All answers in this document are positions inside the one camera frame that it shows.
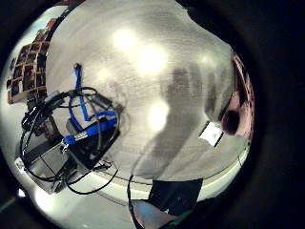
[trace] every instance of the white floor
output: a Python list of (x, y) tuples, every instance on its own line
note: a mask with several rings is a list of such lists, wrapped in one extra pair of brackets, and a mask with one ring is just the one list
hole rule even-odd
[[(7, 103), (7, 78), (12, 74), (9, 69), (11, 60), (16, 57), (22, 46), (29, 44), (36, 32), (44, 28), (50, 18), (57, 17), (65, 10), (65, 7), (55, 7), (44, 12), (23, 34), (10, 54), (7, 64), (2, 72), (0, 82), (0, 145), (4, 157), (12, 172), (21, 185), (28, 192), (33, 203), (41, 212), (55, 224), (63, 228), (133, 228), (127, 218), (127, 208), (124, 204), (116, 203), (105, 197), (112, 197), (124, 203), (126, 196), (126, 181), (115, 180), (103, 192), (90, 196), (78, 196), (68, 189), (59, 194), (48, 195), (41, 190), (26, 174), (20, 174), (13, 161), (15, 159), (16, 146), (21, 135), (20, 121), (26, 111), (25, 102), (9, 105)], [(241, 163), (245, 160), (248, 149), (239, 157)], [(240, 169), (237, 160), (219, 175), (204, 180), (204, 185), (198, 200), (211, 198), (224, 190)], [(75, 188), (89, 191), (107, 181), (107, 177), (90, 175)], [(147, 198), (149, 186), (133, 185), (133, 198)]]

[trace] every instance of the blue cable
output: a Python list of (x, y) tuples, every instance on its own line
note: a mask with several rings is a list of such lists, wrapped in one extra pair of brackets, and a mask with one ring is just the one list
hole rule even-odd
[[(80, 72), (80, 69), (78, 69), (78, 68), (74, 69), (73, 73), (76, 77), (75, 89), (79, 89), (81, 87), (81, 72)], [(81, 111), (82, 111), (82, 114), (84, 116), (85, 121), (91, 121), (94, 116), (103, 116), (103, 115), (115, 116), (115, 113), (111, 112), (111, 111), (96, 113), (96, 114), (93, 114), (91, 116), (88, 116), (83, 96), (79, 96), (79, 103), (80, 103), (80, 108), (81, 108)], [(69, 100), (69, 113), (70, 113), (70, 117), (71, 117), (71, 122), (72, 122), (72, 124), (74, 124), (74, 127), (77, 129), (77, 131), (81, 132), (81, 131), (83, 131), (83, 127), (76, 120), (76, 117), (75, 117), (75, 115), (72, 111), (71, 105), (72, 105), (72, 98), (70, 98), (70, 100)]]
[[(112, 128), (116, 124), (116, 121), (117, 121), (117, 119), (113, 118), (111, 120), (101, 122), (99, 124), (99, 126), (101, 128), (101, 131), (104, 132), (104, 131), (109, 130), (110, 128)], [(91, 126), (86, 131), (84, 131), (83, 133), (80, 133), (80, 134), (85, 134), (86, 137), (87, 136), (92, 136), (92, 135), (97, 135), (98, 134), (97, 125)], [(73, 144), (75, 144), (75, 141), (76, 141), (75, 140), (75, 135), (68, 135), (68, 136), (64, 137), (64, 143), (65, 144), (73, 145)]]

